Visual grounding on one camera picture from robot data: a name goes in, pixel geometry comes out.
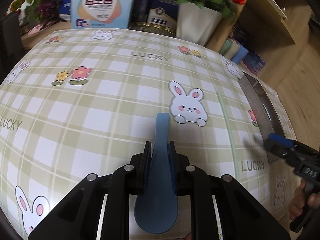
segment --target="white vase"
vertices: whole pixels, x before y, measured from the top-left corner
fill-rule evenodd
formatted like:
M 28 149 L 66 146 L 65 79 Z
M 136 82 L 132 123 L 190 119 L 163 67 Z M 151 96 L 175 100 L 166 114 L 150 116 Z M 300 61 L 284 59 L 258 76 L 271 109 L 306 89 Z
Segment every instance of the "white vase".
M 221 21 L 222 13 L 194 3 L 179 6 L 176 37 L 204 46 Z

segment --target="metal screw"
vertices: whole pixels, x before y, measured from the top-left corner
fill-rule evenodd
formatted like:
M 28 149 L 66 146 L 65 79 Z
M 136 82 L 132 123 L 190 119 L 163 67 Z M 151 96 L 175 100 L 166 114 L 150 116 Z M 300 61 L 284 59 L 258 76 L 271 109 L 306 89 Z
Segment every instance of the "metal screw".
M 134 169 L 134 166 L 131 164 L 127 164 L 123 167 L 125 171 L 132 171 Z
M 196 167 L 193 166 L 193 165 L 188 165 L 188 166 L 186 167 L 186 170 L 187 170 L 187 171 L 195 171 L 195 170 L 196 170 Z
M 87 180 L 88 181 L 93 181 L 93 180 L 95 180 L 97 178 L 97 175 L 96 174 L 93 174 L 93 173 L 91 173 L 91 174 L 89 174 L 88 176 L 87 176 Z
M 222 179 L 224 180 L 224 181 L 226 181 L 226 182 L 230 182 L 230 181 L 232 181 L 232 177 L 230 176 L 230 175 L 224 175 L 223 177 L 222 177 Z

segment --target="bunny face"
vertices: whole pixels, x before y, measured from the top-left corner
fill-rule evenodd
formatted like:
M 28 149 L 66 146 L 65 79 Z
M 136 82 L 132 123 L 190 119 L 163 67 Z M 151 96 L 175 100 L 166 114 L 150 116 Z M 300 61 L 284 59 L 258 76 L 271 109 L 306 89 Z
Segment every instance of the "bunny face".
M 275 209 L 277 210 L 279 207 L 284 206 L 284 183 L 285 178 L 283 177 L 281 179 L 281 182 L 279 181 L 279 177 L 276 176 L 276 199 L 275 199 Z
M 208 114 L 200 103 L 204 94 L 199 88 L 193 88 L 186 94 L 184 88 L 175 81 L 170 81 L 169 90 L 174 95 L 169 107 L 170 113 L 178 123 L 195 122 L 205 126 Z
M 5 82 L 10 84 L 15 78 L 18 76 L 21 70 L 24 70 L 30 65 L 30 63 L 26 63 L 26 60 L 22 61 L 12 72 L 7 76 Z
M 116 31 L 108 31 L 108 32 L 104 32 L 102 30 L 97 30 L 94 33 L 94 36 L 91 37 L 91 40 L 96 41 L 96 40 L 111 40 L 113 39 L 113 34 Z
M 222 57 L 222 60 L 227 65 L 227 69 L 231 75 L 241 78 L 236 65 L 232 61 L 228 61 L 225 57 Z
M 23 227 L 27 235 L 30 235 L 31 231 L 49 213 L 49 201 L 44 196 L 38 196 L 30 209 L 27 198 L 19 186 L 16 187 L 16 199 L 22 211 Z

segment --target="human hand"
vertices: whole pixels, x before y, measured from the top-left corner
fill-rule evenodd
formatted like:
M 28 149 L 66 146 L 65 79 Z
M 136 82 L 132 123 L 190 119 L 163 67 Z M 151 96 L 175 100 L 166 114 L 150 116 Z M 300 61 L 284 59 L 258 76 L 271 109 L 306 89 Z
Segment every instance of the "human hand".
M 291 220 L 295 220 L 302 214 L 302 208 L 306 204 L 306 197 L 303 189 L 306 187 L 306 181 L 301 180 L 301 184 L 294 192 L 294 198 L 289 203 L 289 217 Z M 318 208 L 320 206 L 320 193 L 313 193 L 308 198 L 308 205 L 312 208 Z

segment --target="blue spoon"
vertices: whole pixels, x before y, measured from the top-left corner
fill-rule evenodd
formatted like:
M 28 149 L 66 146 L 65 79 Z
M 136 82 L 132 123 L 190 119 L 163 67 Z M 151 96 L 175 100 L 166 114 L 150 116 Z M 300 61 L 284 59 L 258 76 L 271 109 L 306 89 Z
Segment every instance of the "blue spoon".
M 138 196 L 134 217 L 138 226 L 150 234 L 169 231 L 178 216 L 178 198 L 172 189 L 168 157 L 168 113 L 158 113 L 153 154 L 150 164 L 148 187 Z

